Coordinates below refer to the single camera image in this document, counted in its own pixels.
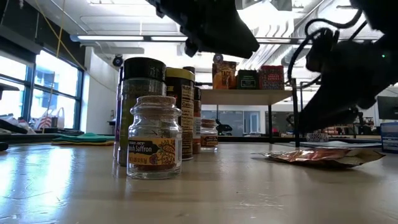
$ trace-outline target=spice bottle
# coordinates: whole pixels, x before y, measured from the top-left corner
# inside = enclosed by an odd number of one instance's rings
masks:
[[[201,132],[201,90],[195,86],[193,90],[193,142],[194,154],[200,153],[200,132]]]
[[[134,57],[124,61],[118,150],[118,164],[121,166],[127,166],[129,125],[133,122],[130,109],[140,96],[166,95],[165,69],[163,62],[151,58]]]
[[[127,175],[137,179],[166,179],[181,172],[182,112],[169,96],[142,96],[131,109]]]
[[[119,133],[120,133],[120,114],[121,114],[121,89],[122,89],[123,67],[119,70],[118,89],[116,90],[116,122],[114,125],[114,145],[113,158],[118,158],[119,150]]]
[[[176,99],[176,106],[182,110],[178,119],[182,127],[182,160],[192,159],[193,138],[193,83],[192,72],[181,68],[166,69],[167,96]]]
[[[217,123],[212,119],[201,120],[201,150],[217,150],[218,145],[218,131],[216,129]]]

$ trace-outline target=red box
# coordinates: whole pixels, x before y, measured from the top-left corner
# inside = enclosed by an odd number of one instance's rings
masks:
[[[263,65],[259,70],[260,90],[284,90],[285,77],[283,65]]]

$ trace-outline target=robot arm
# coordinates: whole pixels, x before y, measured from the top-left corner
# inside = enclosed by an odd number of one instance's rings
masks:
[[[167,15],[181,25],[181,33],[188,37],[185,52],[191,57],[197,51],[205,51],[249,58],[259,48],[255,37],[239,18],[233,0],[147,1],[156,7],[158,16]],[[296,53],[298,55],[309,41],[313,42],[307,56],[307,68],[321,73],[312,82],[320,79],[321,86],[299,113],[295,125],[302,133],[353,121],[358,107],[370,108],[378,93],[398,81],[394,66],[398,47],[394,41],[395,1],[351,0],[351,4],[359,10],[347,24],[315,19],[306,25],[306,30],[314,22],[327,22],[339,29],[349,28],[364,12],[369,25],[383,32],[384,36],[374,44],[359,44],[352,40],[338,42],[339,32],[327,28],[312,34],[306,32],[307,38]],[[295,56],[289,65],[288,82],[294,62]]]

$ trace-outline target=brown box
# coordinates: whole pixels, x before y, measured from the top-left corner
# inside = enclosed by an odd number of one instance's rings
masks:
[[[217,62],[213,64],[213,89],[236,89],[236,62]]]
[[[285,78],[283,65],[264,65],[259,70],[260,90],[284,90]]]

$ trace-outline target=glass jar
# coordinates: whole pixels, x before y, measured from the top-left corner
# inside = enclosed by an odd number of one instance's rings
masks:
[[[202,119],[200,129],[200,149],[217,150],[218,131],[217,123],[212,119]]]
[[[131,108],[127,175],[136,179],[166,179],[181,173],[182,112],[169,96],[142,96]]]

